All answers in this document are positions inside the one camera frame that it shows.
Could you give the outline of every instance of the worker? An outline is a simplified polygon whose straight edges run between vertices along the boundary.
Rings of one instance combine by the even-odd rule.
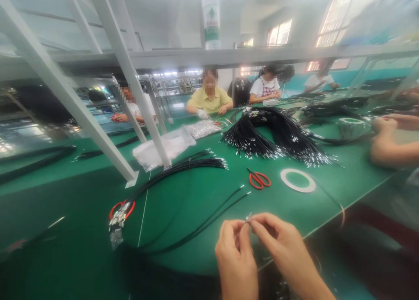
[[[304,93],[321,92],[326,84],[333,90],[340,87],[340,84],[336,84],[333,77],[329,74],[333,62],[334,60],[329,59],[319,60],[319,71],[306,80],[304,83]]]
[[[188,101],[186,111],[197,114],[201,119],[208,119],[208,114],[218,112],[225,114],[233,108],[233,100],[227,92],[217,86],[218,72],[216,69],[206,69],[203,72],[204,84]]]
[[[274,66],[265,67],[265,74],[255,80],[252,89],[250,90],[250,104],[260,103],[267,99],[281,98],[278,78],[274,73]]]
[[[419,142],[397,144],[397,128],[419,131],[419,117],[403,114],[389,114],[376,119],[373,127],[378,135],[371,147],[372,162],[389,168],[407,168],[419,166]]]
[[[249,230],[268,249],[289,287],[301,299],[335,299],[321,279],[298,230],[278,217],[262,213],[249,223],[225,221],[215,246],[223,300],[255,300],[259,296],[258,268]]]
[[[145,124],[144,118],[141,115],[140,109],[138,108],[138,105],[135,100],[135,96],[133,95],[131,89],[129,87],[121,87],[121,89],[122,89],[122,94],[125,97],[128,109],[134,114],[138,123]],[[145,93],[144,96],[145,96],[145,100],[147,101],[148,108],[150,109],[150,112],[153,118],[156,120],[156,112],[154,111],[153,104],[151,103],[150,95]],[[115,114],[112,117],[112,120],[115,122],[128,122],[129,121],[128,116],[126,114]]]

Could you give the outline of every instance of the white wire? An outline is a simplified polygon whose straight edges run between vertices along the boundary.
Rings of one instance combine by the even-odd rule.
[[[141,219],[140,235],[138,236],[138,245],[137,245],[137,248],[140,246],[141,232],[143,230],[143,224],[144,224],[145,206],[147,205],[147,197],[148,197],[148,189],[147,189],[147,193],[145,194],[143,218]]]

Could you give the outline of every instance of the plastic bag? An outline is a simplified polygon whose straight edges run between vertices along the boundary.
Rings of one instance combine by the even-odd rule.
[[[189,146],[196,145],[196,141],[184,127],[162,135],[161,141],[170,160],[182,154]],[[146,172],[163,165],[153,141],[134,148],[132,154]]]
[[[194,124],[186,125],[185,127],[194,139],[203,138],[221,131],[221,128],[210,120],[201,120]]]

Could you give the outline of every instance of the green workbench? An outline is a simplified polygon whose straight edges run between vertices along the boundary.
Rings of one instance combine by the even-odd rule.
[[[196,121],[198,118],[192,116],[182,119],[182,123],[175,120],[167,127],[170,131]],[[311,129],[329,138],[337,138],[338,135],[334,124]],[[269,136],[266,129],[261,128],[260,131]],[[119,143],[133,135],[124,134],[111,139]],[[177,241],[194,230],[235,189],[244,185],[235,198],[249,191],[252,193],[204,233],[175,251],[152,258],[179,271],[216,274],[213,251],[223,220],[244,219],[250,212],[267,211],[293,223],[303,236],[307,236],[341,213],[340,207],[325,191],[333,194],[346,208],[394,174],[393,170],[382,169],[369,162],[370,144],[367,142],[342,147],[324,146],[326,152],[338,158],[340,166],[323,165],[308,169],[302,162],[288,158],[240,158],[234,147],[219,143],[219,140],[218,134],[202,138],[179,158],[211,148],[218,157],[226,159],[229,170],[199,168],[181,172],[150,189],[136,202],[135,210],[125,224],[124,240],[128,244],[137,247],[149,242],[170,221],[171,226],[150,250]],[[32,295],[34,299],[47,299],[51,295],[51,299],[56,299],[59,296],[70,298],[69,295],[76,297],[94,293],[96,298],[124,299],[126,292],[117,287],[120,273],[112,270],[108,215],[112,206],[134,193],[149,179],[150,173],[145,173],[132,156],[132,149],[137,144],[121,148],[122,155],[133,168],[140,170],[136,186],[125,189],[124,179],[104,155],[83,161],[74,160],[83,149],[96,149],[90,139],[64,143],[76,145],[77,152],[0,187],[3,217],[0,249],[19,239],[31,238],[55,220],[65,217],[48,231],[48,240],[16,250],[1,265],[3,273],[7,273],[3,280],[7,284],[7,295],[13,299],[25,294]],[[267,175],[272,185],[263,190],[251,187],[247,167]],[[286,168],[308,173],[318,184],[316,190],[303,194],[288,188],[279,176]],[[292,180],[300,183],[295,177]]]

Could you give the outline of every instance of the finger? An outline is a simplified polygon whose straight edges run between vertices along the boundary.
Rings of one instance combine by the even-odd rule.
[[[261,213],[252,216],[251,220],[256,220],[260,224],[268,224],[269,226],[273,227],[277,232],[284,230],[289,224],[275,215],[270,213]]]
[[[235,246],[234,234],[238,233],[244,221],[236,219],[232,221],[225,221],[220,231],[220,239],[228,245]]]
[[[259,240],[262,241],[263,245],[268,249],[271,254],[274,254],[278,242],[269,234],[264,226],[262,226],[257,220],[250,220],[250,226],[252,226]]]
[[[252,245],[250,243],[249,235],[250,227],[248,224],[244,224],[240,230],[240,254],[247,257],[253,255]]]

